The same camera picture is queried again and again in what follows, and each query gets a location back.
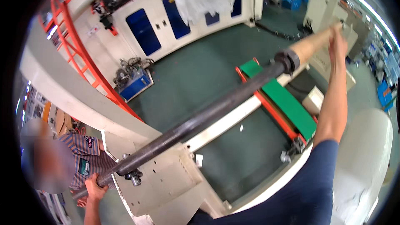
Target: blue shirt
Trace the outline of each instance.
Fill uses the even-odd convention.
[[[318,144],[292,180],[265,202],[215,220],[200,212],[189,224],[330,224],[338,148],[333,140]]]

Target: white control box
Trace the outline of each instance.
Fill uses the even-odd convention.
[[[323,93],[314,86],[307,97],[303,100],[302,105],[312,116],[318,115],[321,111],[324,99],[325,97]]]

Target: blue window panel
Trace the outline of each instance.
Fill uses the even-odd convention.
[[[146,56],[161,48],[161,44],[144,9],[140,9],[129,15],[126,18],[126,22]]]
[[[168,20],[170,21],[172,31],[174,32],[175,38],[181,38],[190,33],[190,27],[187,26],[179,15],[176,8],[175,1],[170,2],[170,0],[162,0],[164,4],[165,11],[167,12]]]
[[[219,22],[220,21],[220,15],[218,13],[215,13],[215,16],[211,16],[210,13],[206,14],[206,24],[207,26],[212,25],[213,23]]]
[[[231,17],[235,17],[242,14],[242,0],[235,0],[233,3],[233,11],[230,14]]]

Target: white pillar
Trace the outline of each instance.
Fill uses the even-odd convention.
[[[119,108],[79,76],[52,42],[46,39],[37,19],[33,19],[32,23],[20,70],[44,97],[81,122],[98,130],[128,137],[139,147],[161,135]]]
[[[339,2],[339,0],[329,0],[328,5],[326,6],[326,9],[325,9],[319,30],[324,30],[331,24],[333,11],[335,10],[335,7],[337,6],[338,2]]]

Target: green floor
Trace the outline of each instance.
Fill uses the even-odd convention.
[[[296,34],[296,25],[303,21],[305,10],[304,6],[298,12],[265,7],[261,22],[272,29]],[[128,104],[148,125],[165,132],[241,84],[235,66],[252,57],[266,65],[279,49],[291,43],[243,24],[219,31],[158,61],[152,75],[154,85]],[[351,121],[360,110],[381,106],[369,70],[364,65],[349,65],[348,69],[357,81],[347,95]],[[327,89],[327,82],[313,68],[301,73],[292,84],[308,91],[314,85],[322,92]],[[305,97],[290,86],[286,88],[299,101]],[[393,113],[390,117],[397,126]],[[88,129],[87,133],[99,136],[96,130]],[[398,141],[394,132],[392,151],[399,151]],[[279,155],[287,146],[286,136],[259,108],[197,153],[204,155],[204,176],[222,200],[232,203],[282,166]],[[396,153],[392,153],[390,162],[391,167],[398,164]],[[83,224],[83,209],[74,206],[69,193],[64,196],[73,224]],[[133,224],[117,191],[108,191],[100,209],[103,225]]]

